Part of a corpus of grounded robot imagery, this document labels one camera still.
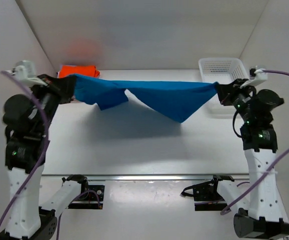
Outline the blue t shirt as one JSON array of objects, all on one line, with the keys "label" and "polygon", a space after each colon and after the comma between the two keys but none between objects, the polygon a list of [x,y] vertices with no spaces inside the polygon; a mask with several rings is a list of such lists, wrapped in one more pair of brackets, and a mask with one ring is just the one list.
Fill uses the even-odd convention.
[{"label": "blue t shirt", "polygon": [[216,95],[216,85],[187,81],[105,80],[75,74],[75,98],[104,111],[129,101],[129,91],[154,111],[183,123]]}]

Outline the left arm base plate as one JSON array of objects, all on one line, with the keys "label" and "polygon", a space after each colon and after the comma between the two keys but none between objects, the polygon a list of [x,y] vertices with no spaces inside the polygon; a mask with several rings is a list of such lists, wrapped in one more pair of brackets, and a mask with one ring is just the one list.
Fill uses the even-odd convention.
[{"label": "left arm base plate", "polygon": [[68,208],[80,210],[102,210],[104,204],[105,185],[92,184],[89,192],[73,201]]}]

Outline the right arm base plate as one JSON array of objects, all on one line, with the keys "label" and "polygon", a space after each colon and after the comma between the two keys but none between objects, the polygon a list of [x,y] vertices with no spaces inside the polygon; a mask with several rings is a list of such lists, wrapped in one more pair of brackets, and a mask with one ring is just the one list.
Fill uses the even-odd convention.
[{"label": "right arm base plate", "polygon": [[227,204],[217,192],[219,182],[234,182],[230,175],[213,175],[211,180],[185,187],[180,195],[195,201],[195,211],[221,211]]}]

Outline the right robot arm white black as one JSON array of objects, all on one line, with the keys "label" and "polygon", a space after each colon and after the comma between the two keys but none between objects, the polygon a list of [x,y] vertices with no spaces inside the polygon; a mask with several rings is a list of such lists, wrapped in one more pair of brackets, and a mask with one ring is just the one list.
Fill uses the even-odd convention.
[{"label": "right robot arm white black", "polygon": [[269,89],[257,91],[245,79],[215,86],[220,104],[233,106],[243,125],[239,137],[248,165],[250,186],[241,193],[229,180],[220,180],[208,188],[214,200],[226,202],[221,215],[234,214],[233,226],[239,238],[279,240],[289,236],[289,223],[279,206],[276,172],[277,135],[271,111],[284,99]]}]

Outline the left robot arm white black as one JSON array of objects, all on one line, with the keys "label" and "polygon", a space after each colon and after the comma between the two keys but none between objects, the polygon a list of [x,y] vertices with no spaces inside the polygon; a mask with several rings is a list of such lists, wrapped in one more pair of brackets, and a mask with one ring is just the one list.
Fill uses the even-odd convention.
[{"label": "left robot arm white black", "polygon": [[72,174],[63,178],[61,188],[49,200],[39,202],[49,128],[58,106],[71,101],[76,77],[27,77],[10,70],[3,75],[22,93],[11,96],[3,107],[10,201],[1,216],[7,224],[0,227],[0,240],[49,240],[59,234],[63,211],[89,194],[87,178]]}]

